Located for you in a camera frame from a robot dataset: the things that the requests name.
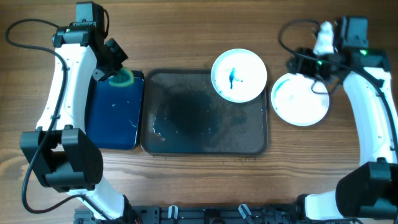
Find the white plate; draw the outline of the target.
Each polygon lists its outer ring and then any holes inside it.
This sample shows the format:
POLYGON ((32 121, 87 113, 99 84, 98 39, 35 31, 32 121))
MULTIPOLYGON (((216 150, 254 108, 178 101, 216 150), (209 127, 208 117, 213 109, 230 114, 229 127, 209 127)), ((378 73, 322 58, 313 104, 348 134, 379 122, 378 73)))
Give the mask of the white plate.
POLYGON ((286 73, 273 85, 271 103, 276 114, 294 126, 321 121, 330 107, 326 86, 301 74, 286 73))
POLYGON ((266 87, 267 68, 262 59, 246 49, 231 49, 214 62, 210 74, 213 88, 233 103, 246 103, 266 87))

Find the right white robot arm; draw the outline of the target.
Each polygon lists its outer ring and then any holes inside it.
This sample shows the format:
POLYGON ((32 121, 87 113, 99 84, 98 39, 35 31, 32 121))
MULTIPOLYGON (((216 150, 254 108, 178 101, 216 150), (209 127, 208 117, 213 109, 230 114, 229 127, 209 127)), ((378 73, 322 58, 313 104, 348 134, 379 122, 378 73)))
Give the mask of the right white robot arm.
POLYGON ((358 132, 360 163, 334 190, 299 196, 296 217, 312 223, 397 220, 397 111, 387 54, 369 47, 363 16, 316 22, 315 27, 314 48, 293 50, 287 69, 344 88, 358 132))

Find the green yellow sponge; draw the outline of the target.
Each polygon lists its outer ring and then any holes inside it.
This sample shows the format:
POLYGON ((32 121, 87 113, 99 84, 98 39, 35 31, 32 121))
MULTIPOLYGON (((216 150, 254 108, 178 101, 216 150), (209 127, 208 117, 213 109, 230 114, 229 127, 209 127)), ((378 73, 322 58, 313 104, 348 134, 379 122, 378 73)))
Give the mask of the green yellow sponge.
POLYGON ((134 74, 127 68, 121 68, 115 76, 109 79, 109 84, 114 87, 124 88, 134 83, 134 74))

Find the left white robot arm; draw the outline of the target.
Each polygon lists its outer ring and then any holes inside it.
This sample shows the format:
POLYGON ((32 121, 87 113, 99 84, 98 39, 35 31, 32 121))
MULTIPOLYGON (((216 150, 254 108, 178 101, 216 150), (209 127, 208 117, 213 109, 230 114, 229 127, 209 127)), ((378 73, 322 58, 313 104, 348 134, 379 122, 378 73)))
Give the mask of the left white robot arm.
POLYGON ((132 72, 127 55, 108 38, 109 15, 95 2, 76 4, 76 19, 53 35, 55 71, 44 112, 34 131, 22 133, 20 147, 44 187, 84 203, 100 223, 139 223, 125 195, 103 175, 103 156, 85 132, 86 103, 92 81, 132 72))

